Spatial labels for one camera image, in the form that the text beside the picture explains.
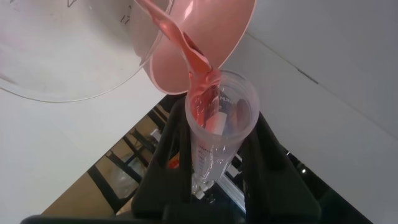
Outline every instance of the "measuring cup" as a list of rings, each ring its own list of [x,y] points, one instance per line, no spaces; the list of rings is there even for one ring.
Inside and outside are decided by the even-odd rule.
[[[259,116],[253,85],[237,73],[220,72],[219,86],[204,93],[190,88],[185,100],[194,176],[202,183],[221,177]]]

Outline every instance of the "pink liquid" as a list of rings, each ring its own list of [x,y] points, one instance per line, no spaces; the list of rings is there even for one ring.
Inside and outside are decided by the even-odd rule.
[[[190,73],[190,81],[191,113],[197,123],[204,128],[205,114],[218,111],[221,72],[213,70],[200,76]]]

